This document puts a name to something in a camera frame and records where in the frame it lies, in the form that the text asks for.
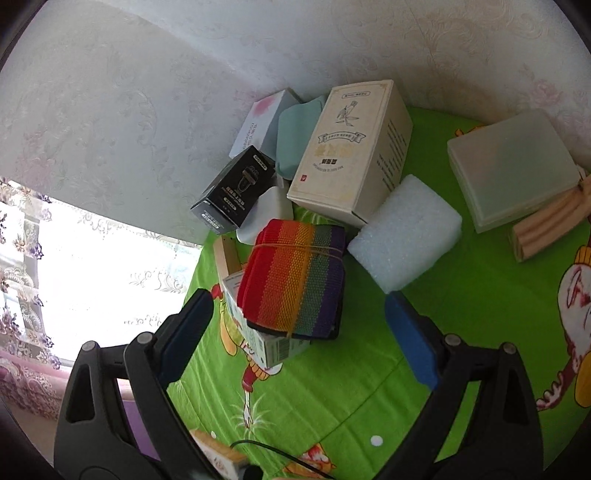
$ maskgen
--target white box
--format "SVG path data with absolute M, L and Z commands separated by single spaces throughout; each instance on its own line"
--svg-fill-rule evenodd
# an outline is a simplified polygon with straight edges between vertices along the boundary
M 222 290 L 230 314 L 237 321 L 240 333 L 254 351 L 257 364 L 263 368 L 271 368 L 308 348 L 309 340 L 276 337 L 252 329 L 246 324 L 242 309 L 236 304 L 238 288 L 243 275 L 244 271 L 240 271 L 224 278 Z
M 392 80 L 333 88 L 287 197 L 363 227 L 400 183 L 412 131 Z
M 288 90 L 269 95 L 252 105 L 251 111 L 230 150 L 230 158 L 254 145 L 257 150 L 275 161 L 277 156 L 277 127 L 281 112 L 300 103 Z

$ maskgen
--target white plastic object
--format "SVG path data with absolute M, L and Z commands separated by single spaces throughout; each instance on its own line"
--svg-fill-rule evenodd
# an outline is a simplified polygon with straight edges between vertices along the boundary
M 293 220 L 293 204 L 287 199 L 288 189 L 289 186 L 284 179 L 275 177 L 275 185 L 258 198 L 241 227 L 236 230 L 236 237 L 240 243 L 254 245 L 258 234 L 274 218 Z
M 431 268 L 461 234 L 462 217 L 421 180 L 408 175 L 348 250 L 389 293 Z
M 580 180 L 542 110 L 454 138 L 447 150 L 478 233 L 535 212 Z

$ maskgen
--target beige box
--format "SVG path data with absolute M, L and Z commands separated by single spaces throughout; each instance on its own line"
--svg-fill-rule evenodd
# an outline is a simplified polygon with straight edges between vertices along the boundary
M 392 80 L 333 88 L 287 197 L 363 227 L 400 183 L 412 131 Z
M 251 355 L 260 367 L 272 368 L 289 357 L 304 351 L 310 345 L 309 340 L 276 337 L 250 328 L 242 314 L 242 309 L 236 304 L 238 289 L 244 271 L 234 273 L 222 280 L 222 290 L 230 314 L 237 322 L 240 333 L 253 351 Z

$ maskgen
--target white foam block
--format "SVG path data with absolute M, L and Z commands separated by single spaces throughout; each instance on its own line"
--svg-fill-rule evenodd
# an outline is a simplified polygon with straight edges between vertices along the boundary
M 462 217 L 408 175 L 349 244 L 349 252 L 385 293 L 401 290 L 458 241 Z

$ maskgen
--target floral curtain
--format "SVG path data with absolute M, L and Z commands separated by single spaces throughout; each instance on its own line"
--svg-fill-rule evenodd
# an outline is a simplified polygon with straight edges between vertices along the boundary
M 0 202 L 0 395 L 55 419 L 82 343 L 155 331 L 181 307 L 200 247 L 3 178 Z

